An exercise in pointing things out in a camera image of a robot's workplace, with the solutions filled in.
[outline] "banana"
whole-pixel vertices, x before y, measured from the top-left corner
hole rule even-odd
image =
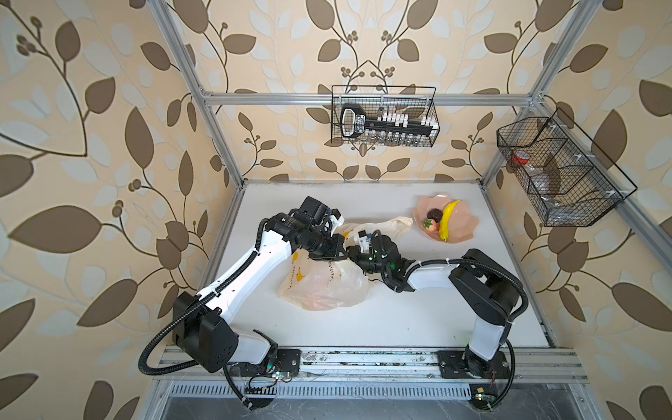
[[[444,209],[444,216],[441,217],[441,223],[439,223],[439,237],[442,241],[448,240],[448,219],[450,219],[450,215],[453,213],[455,206],[457,206],[459,202],[459,200],[453,201]]]

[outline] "ventilation grate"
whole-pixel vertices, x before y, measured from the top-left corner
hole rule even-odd
[[[237,382],[239,388],[244,387],[243,382]],[[218,384],[213,381],[180,380],[173,385],[171,390],[173,397],[199,397],[199,398],[230,398],[235,397],[231,388],[225,383]],[[254,394],[263,398],[295,398],[295,399],[396,399],[396,400],[469,400],[471,391],[468,384],[352,384],[348,382],[319,382],[311,384],[278,383],[275,387]]]

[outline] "white table surface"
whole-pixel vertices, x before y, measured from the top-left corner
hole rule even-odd
[[[382,222],[397,216],[412,217],[421,196],[438,193],[470,204],[480,219],[474,238],[444,244],[431,240],[414,225],[396,241],[401,255],[417,260],[456,258],[477,248],[516,273],[477,184],[268,183],[247,186],[217,276],[254,245],[262,218],[298,208],[306,196],[338,208],[346,222]],[[287,260],[266,277],[241,307],[233,327],[259,329],[280,345],[294,346],[462,347],[469,342],[476,315],[457,290],[394,293],[373,282],[360,304],[308,311],[278,296],[278,287],[291,266]],[[532,307],[516,318],[509,339],[516,347],[548,347]]]

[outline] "wire basket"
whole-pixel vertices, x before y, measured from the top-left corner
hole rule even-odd
[[[331,138],[353,146],[432,147],[441,130],[435,92],[434,87],[334,85]]]
[[[568,134],[570,128],[577,128],[590,140],[590,152],[574,142]],[[498,129],[497,147],[544,226],[591,226],[637,190],[609,155],[560,108],[549,118],[528,117]],[[619,183],[612,181],[615,177],[628,188],[619,188]]]

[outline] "floral wallpaper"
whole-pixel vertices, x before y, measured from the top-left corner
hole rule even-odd
[[[546,100],[582,125],[672,233],[672,4],[607,0]],[[560,345],[576,349],[604,413],[672,418],[672,277],[618,213],[589,228],[544,228],[508,170],[494,205]]]
[[[578,1],[167,4],[208,91],[414,84],[438,93],[527,93]]]
[[[144,1],[0,22],[0,417],[130,419],[233,187]]]
[[[433,147],[389,147],[331,137],[330,111],[302,106],[217,106],[247,179],[451,181],[480,179],[495,154],[495,131],[511,107],[437,107]]]

